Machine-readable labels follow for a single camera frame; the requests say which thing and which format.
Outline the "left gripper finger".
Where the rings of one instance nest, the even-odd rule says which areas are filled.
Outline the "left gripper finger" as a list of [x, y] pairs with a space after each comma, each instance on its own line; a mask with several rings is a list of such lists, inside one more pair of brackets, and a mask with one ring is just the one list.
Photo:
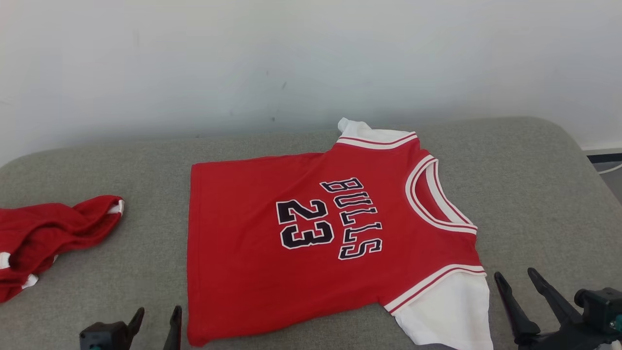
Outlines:
[[180, 350], [182, 339], [182, 306], [176, 305], [170, 318], [170, 329], [163, 350]]
[[127, 341], [133, 341], [136, 334], [138, 334], [140, 327], [142, 326], [144, 315], [144, 307], [138, 308], [131, 321], [127, 324]]

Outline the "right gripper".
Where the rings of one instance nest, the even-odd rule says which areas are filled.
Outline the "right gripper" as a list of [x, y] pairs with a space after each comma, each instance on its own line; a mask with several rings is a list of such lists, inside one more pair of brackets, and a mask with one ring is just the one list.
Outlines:
[[519, 350], [595, 350], [621, 339], [621, 332], [616, 330], [602, 332], [580, 323], [581, 314], [535, 268], [527, 268], [527, 274], [562, 327], [557, 332], [539, 334], [540, 328], [526, 316], [510, 284], [501, 272], [495, 272], [495, 283]]

